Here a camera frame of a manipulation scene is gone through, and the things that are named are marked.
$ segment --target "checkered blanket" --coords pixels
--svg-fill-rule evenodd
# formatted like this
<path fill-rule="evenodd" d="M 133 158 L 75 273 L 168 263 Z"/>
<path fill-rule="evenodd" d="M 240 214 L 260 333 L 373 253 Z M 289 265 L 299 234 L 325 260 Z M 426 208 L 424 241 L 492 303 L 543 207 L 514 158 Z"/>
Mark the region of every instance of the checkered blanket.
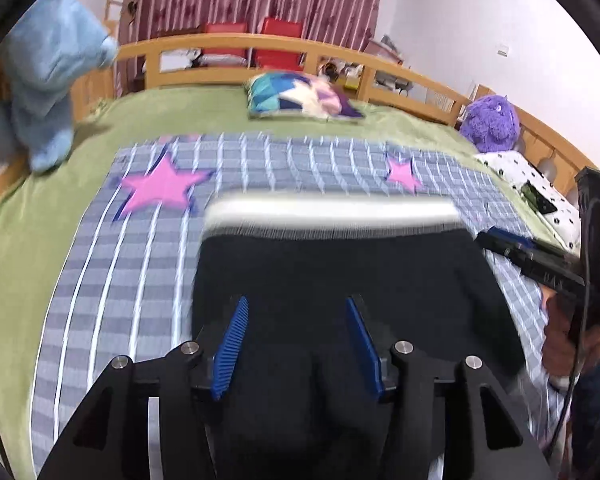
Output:
<path fill-rule="evenodd" d="M 149 173 L 165 154 L 178 174 L 206 171 L 191 188 L 190 207 L 160 204 L 122 217 L 130 191 L 121 180 Z M 265 134 L 161 138 L 119 150 L 102 188 L 82 217 L 49 304 L 36 367 L 31 442 L 40 471 L 58 434 L 110 359 L 162 356 L 188 339 L 190 298 L 202 229 L 202 212 L 216 194 L 264 188 L 400 195 L 388 157 L 411 162 L 417 194 L 451 197 L 469 231 L 498 226 L 530 235 L 491 179 L 451 156 L 355 139 L 279 140 Z M 487 254 L 509 304 L 526 356 L 512 393 L 528 413 L 539 440 L 557 418 L 561 400 L 541 367 L 538 286 L 507 260 Z M 157 413 L 150 405 L 150 464 L 161 478 Z"/>

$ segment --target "metal screw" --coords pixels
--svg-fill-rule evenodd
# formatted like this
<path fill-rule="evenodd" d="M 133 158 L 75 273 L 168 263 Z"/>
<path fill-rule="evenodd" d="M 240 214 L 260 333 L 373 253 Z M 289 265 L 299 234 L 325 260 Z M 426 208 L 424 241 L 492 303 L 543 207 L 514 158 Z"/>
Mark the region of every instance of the metal screw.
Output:
<path fill-rule="evenodd" d="M 200 345 L 198 343 L 196 343 L 195 341 L 187 341 L 185 343 L 182 343 L 182 345 L 180 345 L 180 351 L 184 355 L 193 355 L 198 350 L 200 350 Z"/>
<path fill-rule="evenodd" d="M 395 344 L 395 351 L 400 352 L 401 354 L 410 354 L 413 352 L 413 345 L 408 341 L 398 341 Z"/>
<path fill-rule="evenodd" d="M 476 357 L 475 355 L 467 356 L 467 358 L 464 360 L 464 362 L 466 363 L 466 365 L 469 368 L 473 368 L 474 370 L 477 370 L 478 368 L 480 368 L 482 366 L 482 359 L 480 359 L 479 357 Z"/>
<path fill-rule="evenodd" d="M 116 355 L 111 360 L 111 366 L 113 366 L 116 370 L 122 370 L 125 366 L 129 364 L 129 358 L 126 355 Z"/>

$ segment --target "black cloth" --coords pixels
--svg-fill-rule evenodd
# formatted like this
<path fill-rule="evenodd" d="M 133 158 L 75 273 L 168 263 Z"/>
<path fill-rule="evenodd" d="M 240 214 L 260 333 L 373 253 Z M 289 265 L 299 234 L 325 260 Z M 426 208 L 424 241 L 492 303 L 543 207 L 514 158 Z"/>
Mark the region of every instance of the black cloth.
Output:
<path fill-rule="evenodd" d="M 352 351 L 345 300 L 355 293 L 374 320 L 432 357 L 480 356 L 505 387 L 524 364 L 506 300 L 465 230 L 362 240 L 209 237 L 194 283 L 193 336 L 232 295 L 249 302 L 214 428 L 220 478 L 375 475 L 391 407 L 365 389 Z M 436 413 L 440 426 L 443 404 Z"/>

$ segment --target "wooden headboard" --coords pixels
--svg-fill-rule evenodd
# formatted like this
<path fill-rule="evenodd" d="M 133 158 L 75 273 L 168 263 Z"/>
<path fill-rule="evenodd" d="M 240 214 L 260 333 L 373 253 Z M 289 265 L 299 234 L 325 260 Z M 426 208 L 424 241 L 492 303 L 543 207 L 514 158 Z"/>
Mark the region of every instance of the wooden headboard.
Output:
<path fill-rule="evenodd" d="M 106 22 L 109 30 L 116 27 L 115 22 Z M 160 56 L 163 52 L 179 48 L 261 48 L 266 50 L 282 50 L 285 52 L 304 53 L 304 72 L 317 74 L 318 66 L 323 59 L 337 58 L 364 66 L 356 91 L 356 99 L 364 102 L 389 105 L 400 108 L 429 121 L 448 125 L 456 124 L 460 110 L 470 104 L 467 97 L 453 89 L 437 83 L 426 76 L 415 73 L 403 66 L 364 54 L 350 48 L 343 48 L 318 41 L 299 40 L 283 36 L 263 36 L 261 34 L 191 34 L 139 41 L 125 44 L 120 48 L 118 61 L 126 59 L 146 59 L 144 87 L 146 89 L 187 84 L 233 84 L 242 85 L 251 77 L 264 72 L 261 68 L 209 67 L 193 70 L 162 72 Z M 451 106 L 440 109 L 437 106 L 423 103 L 389 90 L 377 88 L 376 73 L 385 72 L 396 77 L 417 83 L 431 91 L 444 96 Z M 103 98 L 114 98 L 114 74 L 110 68 L 101 72 L 93 71 L 78 79 L 71 89 L 74 102 L 74 118 L 79 121 L 86 117 L 94 105 Z M 8 174 L 0 176 L 0 193 L 20 176 L 26 174 L 24 166 L 10 168 Z"/>
<path fill-rule="evenodd" d="M 474 98 L 478 99 L 495 93 L 487 86 L 479 85 Z M 515 105 L 514 107 L 520 120 L 520 134 L 525 141 L 526 160 L 535 166 L 542 160 L 552 160 L 557 170 L 557 176 L 552 184 L 560 193 L 567 195 L 575 187 L 573 178 L 576 174 L 582 168 L 587 166 L 596 168 L 596 165 L 550 126 L 522 108 Z"/>

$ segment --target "blue plush toy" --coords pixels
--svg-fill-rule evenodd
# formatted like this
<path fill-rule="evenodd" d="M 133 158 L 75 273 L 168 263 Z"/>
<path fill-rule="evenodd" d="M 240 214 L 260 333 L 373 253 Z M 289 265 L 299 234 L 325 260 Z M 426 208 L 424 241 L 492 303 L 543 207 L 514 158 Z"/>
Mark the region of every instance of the blue plush toy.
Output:
<path fill-rule="evenodd" d="M 0 45 L 11 101 L 0 102 L 0 162 L 27 150 L 47 171 L 74 141 L 69 90 L 80 76 L 114 62 L 118 43 L 77 0 L 37 0 Z"/>

